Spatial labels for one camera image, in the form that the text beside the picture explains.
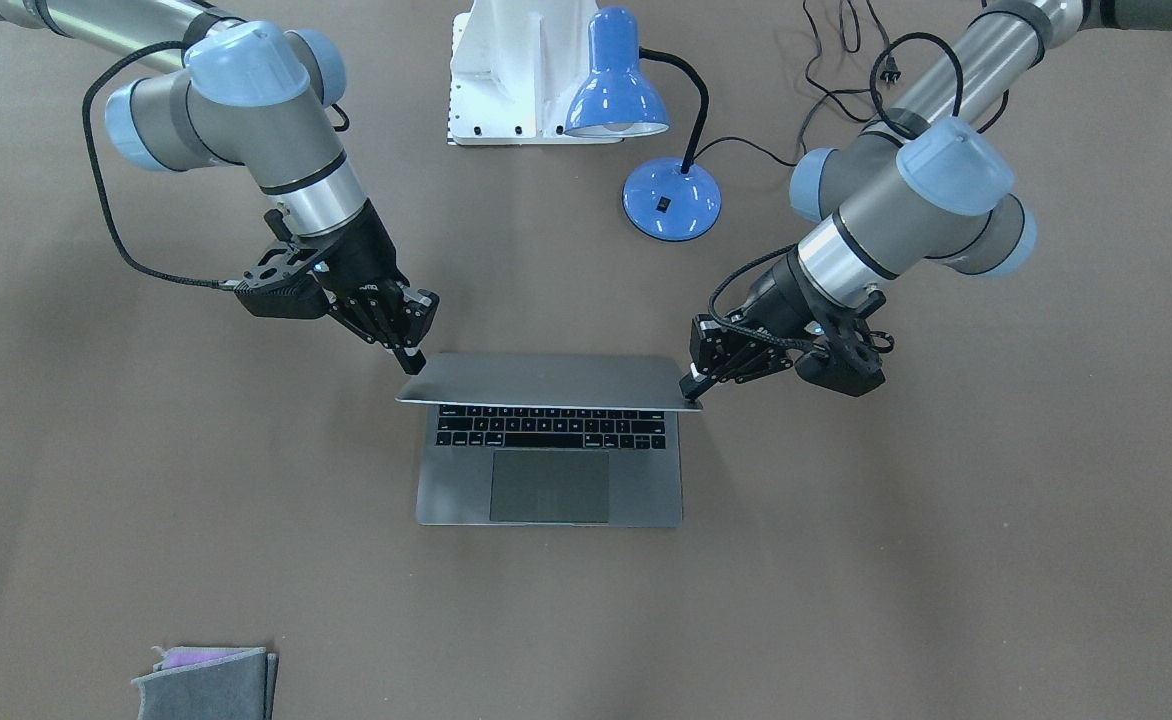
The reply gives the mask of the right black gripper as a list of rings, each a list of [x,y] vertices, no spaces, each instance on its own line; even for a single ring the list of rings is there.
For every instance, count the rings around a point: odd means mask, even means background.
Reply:
[[[440,297],[413,288],[400,272],[397,249],[372,201],[364,201],[342,227],[322,235],[293,235],[292,240],[311,250],[311,281],[298,279],[301,296],[292,300],[299,319],[335,315],[350,331],[391,349],[406,374],[425,369],[420,345],[429,333]]]

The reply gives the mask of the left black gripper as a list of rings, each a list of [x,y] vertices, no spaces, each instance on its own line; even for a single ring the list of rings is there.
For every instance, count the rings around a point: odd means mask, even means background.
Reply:
[[[715,310],[734,278],[774,258],[777,263],[751,284],[745,301],[727,313]],[[745,383],[792,366],[797,373],[827,369],[827,347],[809,327],[815,315],[802,287],[795,249],[770,252],[720,283],[708,311],[691,319],[691,366],[679,378],[687,407],[699,407],[714,383]]]

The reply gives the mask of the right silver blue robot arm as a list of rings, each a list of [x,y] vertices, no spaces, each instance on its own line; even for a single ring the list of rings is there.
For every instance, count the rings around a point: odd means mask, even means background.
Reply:
[[[263,219],[274,242],[243,276],[207,288],[233,293],[263,318],[331,315],[384,347],[406,373],[423,369],[420,346],[440,299],[400,272],[342,129],[331,122],[347,68],[329,38],[207,1],[0,1],[0,22],[118,54],[80,104],[86,131],[110,79],[132,63],[156,69],[103,106],[105,133],[130,163],[164,174],[247,170],[270,202]]]

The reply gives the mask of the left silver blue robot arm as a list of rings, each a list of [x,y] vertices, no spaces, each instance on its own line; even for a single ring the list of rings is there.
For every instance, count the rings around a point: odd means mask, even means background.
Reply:
[[[868,318],[886,287],[932,261],[1006,276],[1037,242],[1037,220],[1011,192],[1014,172],[976,123],[1048,50],[1090,28],[1172,30],[1172,1],[992,1],[956,45],[845,149],[815,149],[790,184],[815,227],[761,258],[743,301],[691,322],[688,401],[714,383],[792,369],[802,381],[861,396],[886,375],[894,346]]]

